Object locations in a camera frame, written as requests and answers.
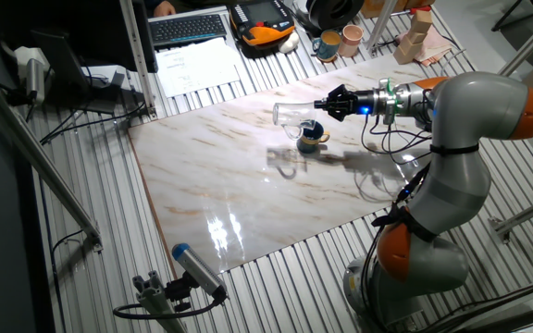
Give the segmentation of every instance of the blue cup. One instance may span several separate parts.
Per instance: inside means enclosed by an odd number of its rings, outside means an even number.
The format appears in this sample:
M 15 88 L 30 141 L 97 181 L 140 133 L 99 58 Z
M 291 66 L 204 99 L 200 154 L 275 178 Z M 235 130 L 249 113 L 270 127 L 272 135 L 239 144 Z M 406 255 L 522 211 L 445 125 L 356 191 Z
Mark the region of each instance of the blue cup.
M 316 52 L 317 58 L 322 62 L 334 61 L 337 58 L 337 52 L 341 47 L 341 35 L 333 30 L 322 32 L 320 38 L 312 41 L 312 48 Z
M 311 154 L 316 151 L 320 143 L 327 142 L 328 139 L 330 133 L 316 122 L 314 129 L 304 129 L 304 134 L 297 141 L 297 149 L 304 154 Z

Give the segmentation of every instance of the glass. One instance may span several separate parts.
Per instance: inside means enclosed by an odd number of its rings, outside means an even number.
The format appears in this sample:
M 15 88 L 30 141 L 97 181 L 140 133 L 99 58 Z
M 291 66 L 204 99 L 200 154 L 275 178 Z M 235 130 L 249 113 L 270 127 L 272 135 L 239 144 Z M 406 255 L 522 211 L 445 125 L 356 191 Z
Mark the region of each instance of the glass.
M 273 124 L 281 125 L 287 136 L 292 140 L 302 137 L 304 129 L 313 130 L 316 125 L 314 102 L 310 103 L 275 103 L 273 107 Z M 297 128 L 299 133 L 293 135 L 289 128 Z

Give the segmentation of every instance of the keyboard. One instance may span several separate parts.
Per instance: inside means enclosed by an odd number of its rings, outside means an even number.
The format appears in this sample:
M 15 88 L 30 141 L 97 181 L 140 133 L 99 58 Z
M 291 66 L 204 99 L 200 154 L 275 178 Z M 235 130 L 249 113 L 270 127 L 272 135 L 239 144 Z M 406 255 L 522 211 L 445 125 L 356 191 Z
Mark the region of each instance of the keyboard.
M 149 22 L 149 26 L 154 47 L 199 42 L 226 35 L 219 15 L 167 18 Z

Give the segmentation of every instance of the cardboard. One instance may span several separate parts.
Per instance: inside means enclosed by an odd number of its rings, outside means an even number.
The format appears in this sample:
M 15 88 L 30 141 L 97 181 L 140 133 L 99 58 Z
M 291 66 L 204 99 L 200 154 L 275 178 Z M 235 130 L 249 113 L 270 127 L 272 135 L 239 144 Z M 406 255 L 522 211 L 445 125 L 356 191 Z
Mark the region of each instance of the cardboard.
M 435 0 L 408 0 L 404 9 L 433 5 Z
M 419 33 L 427 33 L 433 24 L 433 17 L 431 12 L 418 10 L 411 18 L 411 31 Z
M 409 41 L 411 41 L 411 43 L 422 43 L 423 41 L 425 41 L 425 37 L 427 37 L 427 33 L 408 31 L 405 37 Z
M 394 58 L 400 65 L 408 64 L 415 59 L 416 54 L 418 54 L 422 48 L 422 43 L 411 43 L 408 38 L 404 38 L 400 45 L 398 45 L 398 48 L 396 48 Z
M 392 10 L 392 13 L 396 13 L 404 10 L 404 6 L 408 0 L 398 0 L 396 6 Z M 381 9 L 384 7 L 384 0 L 366 0 L 361 7 L 361 13 L 366 19 L 377 18 L 381 13 Z

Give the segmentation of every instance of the metal slotted table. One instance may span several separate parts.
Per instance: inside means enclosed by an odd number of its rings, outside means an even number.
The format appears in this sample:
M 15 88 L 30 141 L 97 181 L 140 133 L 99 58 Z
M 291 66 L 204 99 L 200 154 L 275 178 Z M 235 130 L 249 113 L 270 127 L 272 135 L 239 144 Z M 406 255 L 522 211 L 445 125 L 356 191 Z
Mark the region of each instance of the metal slotted table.
M 205 12 L 219 13 L 229 28 L 223 11 Z M 455 40 L 439 14 L 432 13 L 438 32 Z M 392 17 L 380 41 L 387 42 L 406 31 L 409 20 L 405 15 Z M 367 38 L 375 20 L 359 15 L 353 24 L 365 28 Z M 230 84 L 166 98 L 160 93 L 158 77 L 152 75 L 157 117 L 177 115 L 370 59 L 362 44 L 354 58 L 322 64 L 310 56 L 312 46 L 307 35 L 302 31 L 299 34 L 301 41 L 297 50 L 288 55 L 263 51 L 261 58 L 242 57 L 245 70 L 239 73 L 239 81 Z M 226 43 L 235 48 L 231 34 Z M 378 54 L 388 55 L 394 49 L 392 44 L 385 45 Z M 439 64 L 421 68 L 428 77 L 435 77 L 439 76 L 445 62 L 443 58 Z M 445 69 L 450 76 L 473 70 L 465 52 L 457 55 Z M 136 76 L 127 75 L 127 88 L 130 85 L 141 89 Z M 119 115 L 128 111 L 124 104 L 117 106 Z M 71 112 L 74 112 L 72 121 L 77 125 L 109 117 L 81 111 L 47 110 L 35 113 L 31 129 L 42 138 L 71 116 Z M 130 124 L 151 120 L 154 118 L 141 116 Z M 83 127 L 64 133 L 44 147 L 88 214 L 98 222 L 104 244 L 104 250 L 96 253 L 88 248 L 88 241 L 80 234 L 61 244 L 55 253 L 67 332 L 162 331 L 155 321 L 129 321 L 112 315 L 114 307 L 136 302 L 132 277 L 146 276 L 148 271 L 156 270 L 164 282 L 173 278 L 126 126 L 109 121 Z M 527 142 L 483 140 L 480 152 L 493 176 L 490 196 L 470 223 L 441 235 L 465 250 L 470 260 L 470 276 L 462 288 L 425 297 L 423 313 L 414 316 L 418 327 L 434 322 L 461 304 L 503 295 L 533 283 L 533 218 L 515 227 L 506 245 L 487 222 L 490 216 L 510 218 L 533 204 L 533 149 Z M 40 193 L 38 180 L 35 186 Z M 55 242 L 79 230 L 48 188 L 43 192 L 44 196 L 38 196 L 43 234 L 50 228 L 52 242 Z M 369 222 L 378 214 L 383 212 L 364 216 L 221 272 L 230 300 L 225 306 L 183 322 L 190 332 L 360 331 L 358 318 L 342 295 L 341 278 L 345 266 L 366 253 L 375 235 Z M 46 237 L 43 237 L 43 244 L 50 245 Z M 45 256 L 56 327 L 62 331 L 51 258 L 47 251 Z M 201 290 L 192 294 L 195 309 L 209 302 Z

